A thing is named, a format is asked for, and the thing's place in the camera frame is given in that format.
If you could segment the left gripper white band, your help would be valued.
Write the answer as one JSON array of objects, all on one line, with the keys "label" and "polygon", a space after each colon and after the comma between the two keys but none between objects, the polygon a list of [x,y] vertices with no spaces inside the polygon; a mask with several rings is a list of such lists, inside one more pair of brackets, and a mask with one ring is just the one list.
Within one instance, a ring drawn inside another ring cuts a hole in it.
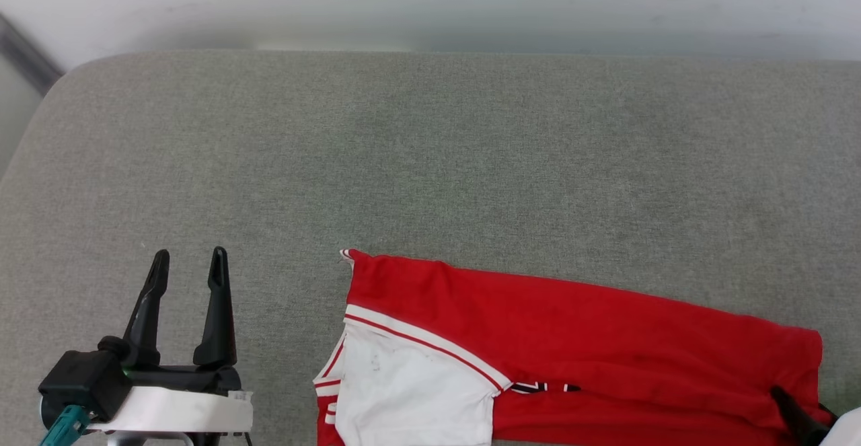
[{"label": "left gripper white band", "polygon": [[237,362],[233,298],[227,250],[217,246],[211,258],[207,286],[209,304],[193,363],[194,366],[160,364],[157,349],[160,301],[167,291],[170,253],[154,256],[144,286],[129,318],[124,340],[129,355],[125,370],[133,388],[112,420],[92,419],[89,433],[104,433],[110,445],[144,445],[148,440],[178,440],[184,445],[219,445],[228,436],[252,444],[252,393],[242,387]]}]

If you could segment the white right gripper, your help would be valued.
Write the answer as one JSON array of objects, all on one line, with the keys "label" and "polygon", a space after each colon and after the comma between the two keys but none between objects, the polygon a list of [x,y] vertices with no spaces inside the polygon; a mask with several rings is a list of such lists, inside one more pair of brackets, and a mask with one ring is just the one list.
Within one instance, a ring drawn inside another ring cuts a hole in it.
[{"label": "white right gripper", "polygon": [[818,410],[827,420],[810,415],[783,387],[775,385],[770,394],[796,445],[861,446],[860,407],[842,414],[831,425],[831,411],[822,403],[818,404]]}]

